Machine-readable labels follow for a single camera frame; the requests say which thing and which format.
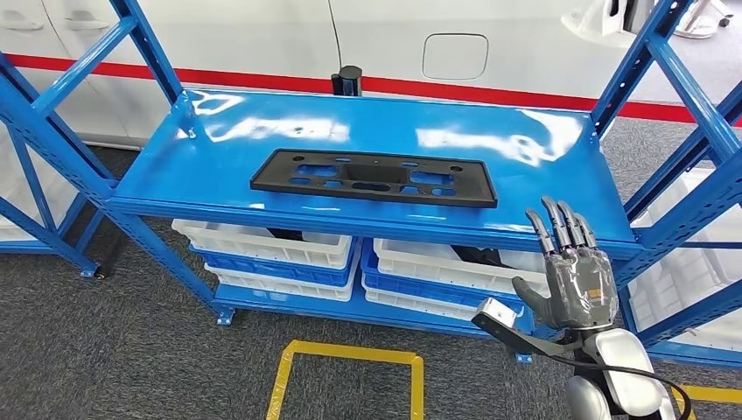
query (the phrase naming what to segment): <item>floor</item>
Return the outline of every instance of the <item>floor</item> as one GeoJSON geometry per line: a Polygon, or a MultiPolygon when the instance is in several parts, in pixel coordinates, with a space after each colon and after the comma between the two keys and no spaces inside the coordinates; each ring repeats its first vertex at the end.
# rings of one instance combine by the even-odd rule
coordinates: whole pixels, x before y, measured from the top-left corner
{"type": "MultiPolygon", "coordinates": [[[[672,37],[670,45],[703,91],[718,103],[742,80],[742,0],[724,0],[735,14],[729,26],[707,39],[672,37]]],[[[721,16],[709,11],[709,16],[721,16]]],[[[632,101],[681,102],[662,70],[653,64],[631,95],[632,101]]]]}
{"type": "MultiPolygon", "coordinates": [[[[690,124],[616,121],[603,143],[626,199],[693,129],[690,124]]],[[[135,152],[96,149],[123,173],[135,152]]],[[[203,278],[169,220],[148,220],[203,278]]],[[[103,258],[116,237],[104,222],[88,247],[103,258]]],[[[517,365],[502,345],[427,332],[240,311],[214,317],[139,247],[128,243],[105,280],[84,280],[55,256],[0,257],[0,418],[265,418],[282,349],[292,340],[415,352],[424,362],[429,419],[568,418],[567,367],[535,358],[517,365]]],[[[677,382],[742,388],[736,371],[659,364],[677,382]]],[[[742,417],[742,407],[695,404],[696,418],[742,417]]],[[[403,419],[410,368],[297,355],[282,419],[403,419]]]]}

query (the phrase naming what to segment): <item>blue plastic crate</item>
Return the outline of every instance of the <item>blue plastic crate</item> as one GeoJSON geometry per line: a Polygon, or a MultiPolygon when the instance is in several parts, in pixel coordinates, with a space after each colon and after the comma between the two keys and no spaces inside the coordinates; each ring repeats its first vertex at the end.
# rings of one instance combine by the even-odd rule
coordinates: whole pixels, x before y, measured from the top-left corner
{"type": "Polygon", "coordinates": [[[370,288],[472,307],[479,306],[483,300],[491,297],[516,313],[523,310],[523,301],[516,295],[383,274],[377,269],[379,258],[374,252],[374,240],[365,239],[361,252],[360,266],[366,274],[366,285],[370,288]]]}
{"type": "Polygon", "coordinates": [[[290,278],[301,282],[343,287],[347,284],[351,261],[355,252],[357,238],[350,244],[350,252],[343,269],[328,269],[314,265],[296,264],[293,262],[263,260],[242,255],[222,254],[221,252],[204,251],[189,246],[191,252],[200,255],[210,267],[226,270],[244,271],[265,276],[290,278]]]}

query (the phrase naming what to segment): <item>red stripe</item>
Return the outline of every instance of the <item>red stripe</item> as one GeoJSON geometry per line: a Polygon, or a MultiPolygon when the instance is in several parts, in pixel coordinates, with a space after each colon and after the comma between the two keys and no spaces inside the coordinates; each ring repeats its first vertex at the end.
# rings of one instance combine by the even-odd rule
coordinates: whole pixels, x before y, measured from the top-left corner
{"type": "MultiPolygon", "coordinates": [[[[72,59],[36,57],[31,55],[6,54],[11,64],[17,67],[65,71],[73,63],[72,59]]],[[[260,88],[329,94],[332,91],[329,79],[309,77],[276,76],[270,74],[222,72],[176,68],[180,81],[223,85],[237,88],[260,88]]],[[[154,79],[147,66],[121,63],[101,63],[93,74],[128,77],[134,79],[154,79]]],[[[428,81],[385,79],[382,77],[363,78],[363,90],[385,94],[423,96],[427,98],[449,99],[454,101],[493,103],[521,107],[589,110],[596,100],[559,94],[537,94],[513,90],[491,89],[431,83],[428,81]]],[[[694,123],[693,117],[684,106],[661,103],[628,102],[619,112],[620,116],[649,120],[694,123]]],[[[742,127],[742,120],[735,124],[742,127]]]]}

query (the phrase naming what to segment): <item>car door handle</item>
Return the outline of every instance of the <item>car door handle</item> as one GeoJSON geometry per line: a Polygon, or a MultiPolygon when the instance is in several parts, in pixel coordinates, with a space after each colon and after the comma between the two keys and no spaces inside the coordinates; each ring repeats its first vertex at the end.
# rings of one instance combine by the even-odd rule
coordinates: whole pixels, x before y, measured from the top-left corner
{"type": "Polygon", "coordinates": [[[44,26],[32,20],[0,20],[0,28],[13,31],[38,31],[44,26]]]}
{"type": "Polygon", "coordinates": [[[100,20],[76,20],[67,18],[67,29],[72,31],[85,31],[91,29],[105,29],[110,26],[108,22],[102,22],[100,20]]]}

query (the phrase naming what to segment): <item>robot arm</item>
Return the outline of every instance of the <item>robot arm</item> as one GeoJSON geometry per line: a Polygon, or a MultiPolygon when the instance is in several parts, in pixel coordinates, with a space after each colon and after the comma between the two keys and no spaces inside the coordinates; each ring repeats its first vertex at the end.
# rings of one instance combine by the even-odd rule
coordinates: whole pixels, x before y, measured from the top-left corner
{"type": "MultiPolygon", "coordinates": [[[[618,293],[610,261],[599,250],[587,221],[560,201],[542,198],[553,226],[556,246],[538,214],[529,209],[546,263],[551,297],[543,297],[520,277],[515,292],[534,314],[554,329],[565,329],[560,342],[530,337],[508,326],[501,305],[491,297],[483,302],[472,322],[518,352],[545,355],[575,367],[567,386],[567,401],[574,420],[608,420],[611,415],[671,420],[675,413],[667,390],[669,382],[654,374],[647,352],[629,331],[613,328],[618,293]],[[559,354],[574,353],[574,360],[559,354]]],[[[686,399],[681,419],[690,415],[686,399]]]]}

